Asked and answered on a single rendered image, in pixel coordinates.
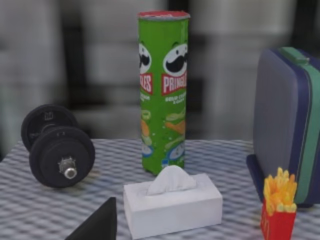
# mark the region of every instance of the green trim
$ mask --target green trim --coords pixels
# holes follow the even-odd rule
[[[299,165],[298,187],[295,203],[303,203],[309,192],[313,167],[316,158],[318,137],[320,132],[320,74],[309,64],[309,59],[293,47],[280,48],[281,54],[297,66],[303,68],[310,79],[311,108],[309,122],[306,130],[302,160]]]

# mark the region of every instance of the red lid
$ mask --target red lid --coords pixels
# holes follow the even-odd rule
[[[174,20],[188,19],[190,15],[185,11],[145,11],[138,14],[141,19]]]

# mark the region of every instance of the table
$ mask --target table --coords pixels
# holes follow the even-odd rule
[[[50,189],[31,174],[19,142],[0,163],[0,239],[62,240],[109,197],[117,198],[117,240],[130,240],[123,185],[152,181],[141,165],[141,142],[93,140],[96,161],[88,177],[68,189]],[[185,170],[207,173],[223,196],[222,224],[148,240],[258,240],[261,203],[246,166],[252,144],[234,140],[186,141]],[[297,213],[292,239],[319,239],[320,207]]]

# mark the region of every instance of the black triangular object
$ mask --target black triangular object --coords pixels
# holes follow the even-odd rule
[[[65,240],[116,240],[117,201],[111,197]]]

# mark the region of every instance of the dumbbell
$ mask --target dumbbell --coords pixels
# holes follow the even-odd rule
[[[46,104],[31,111],[23,120],[21,138],[32,174],[47,187],[74,186],[94,165],[95,147],[65,107]]]

